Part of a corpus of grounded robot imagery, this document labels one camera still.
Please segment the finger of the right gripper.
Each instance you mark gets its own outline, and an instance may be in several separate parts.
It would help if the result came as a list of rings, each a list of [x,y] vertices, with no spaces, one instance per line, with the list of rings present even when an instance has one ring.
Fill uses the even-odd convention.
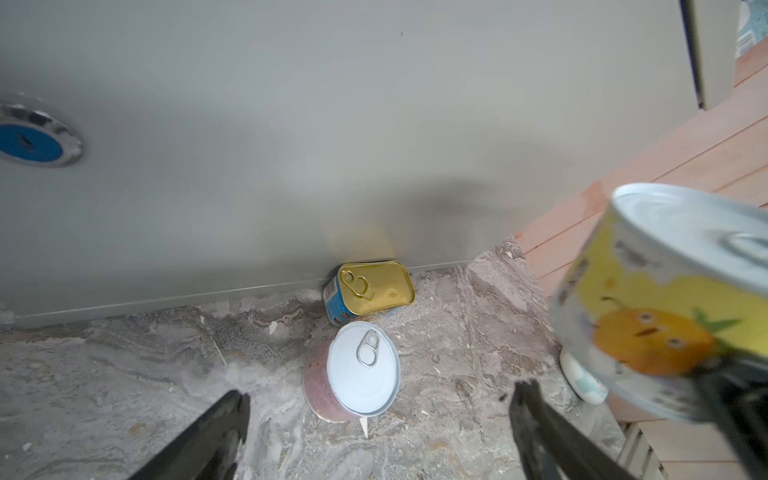
[[[692,380],[711,420],[751,479],[767,477],[767,359],[728,353],[709,359]]]

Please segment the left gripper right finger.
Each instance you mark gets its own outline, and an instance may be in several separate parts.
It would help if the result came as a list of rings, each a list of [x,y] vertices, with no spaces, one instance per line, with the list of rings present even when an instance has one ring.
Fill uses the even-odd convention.
[[[509,419],[528,479],[630,479],[607,456],[546,403],[537,380],[515,383]]]

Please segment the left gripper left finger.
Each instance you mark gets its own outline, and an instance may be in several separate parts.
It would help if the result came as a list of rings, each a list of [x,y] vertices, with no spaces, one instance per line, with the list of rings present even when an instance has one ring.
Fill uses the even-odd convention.
[[[250,396],[228,391],[131,479],[234,478],[249,419]]]

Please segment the white lid can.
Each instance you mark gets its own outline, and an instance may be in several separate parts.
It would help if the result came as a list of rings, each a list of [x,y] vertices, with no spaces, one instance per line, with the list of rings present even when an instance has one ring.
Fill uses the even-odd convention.
[[[691,380],[733,350],[767,352],[767,213],[690,188],[617,188],[550,298],[565,348],[610,392],[705,422]]]
[[[401,369],[392,340],[377,325],[354,321],[318,347],[303,370],[309,408],[329,423],[386,412],[400,388]]]

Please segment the gold rectangular sardine tin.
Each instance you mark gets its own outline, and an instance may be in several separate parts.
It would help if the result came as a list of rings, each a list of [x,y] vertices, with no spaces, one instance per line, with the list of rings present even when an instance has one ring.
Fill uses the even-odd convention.
[[[330,323],[342,327],[412,304],[415,290],[409,272],[396,260],[345,263],[326,284],[322,297]]]

